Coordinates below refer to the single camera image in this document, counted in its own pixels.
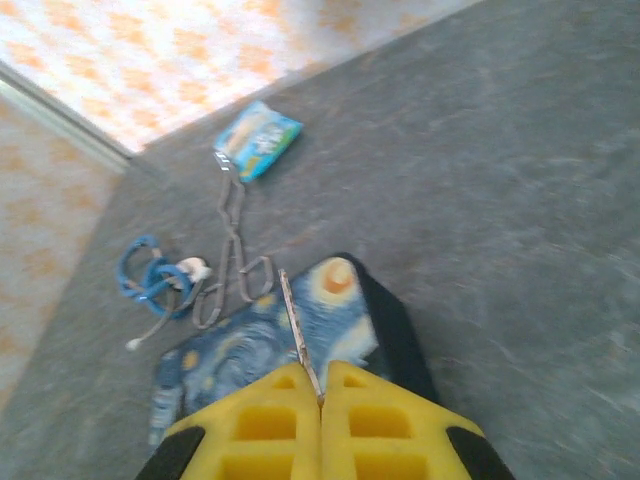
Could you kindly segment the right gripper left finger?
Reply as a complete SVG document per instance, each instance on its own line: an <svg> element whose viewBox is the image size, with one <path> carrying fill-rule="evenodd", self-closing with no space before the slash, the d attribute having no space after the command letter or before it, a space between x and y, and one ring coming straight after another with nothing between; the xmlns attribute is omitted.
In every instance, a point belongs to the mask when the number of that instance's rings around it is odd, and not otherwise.
<svg viewBox="0 0 640 480"><path fill-rule="evenodd" d="M319 479L320 407L298 363L175 423L139 479Z"/></svg>

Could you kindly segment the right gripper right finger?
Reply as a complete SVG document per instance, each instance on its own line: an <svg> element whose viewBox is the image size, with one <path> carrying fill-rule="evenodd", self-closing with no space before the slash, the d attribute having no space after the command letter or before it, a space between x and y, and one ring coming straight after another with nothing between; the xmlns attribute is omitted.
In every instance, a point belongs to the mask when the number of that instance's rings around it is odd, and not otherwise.
<svg viewBox="0 0 640 480"><path fill-rule="evenodd" d="M352 364L328 367L324 479L512 479L467 418Z"/></svg>

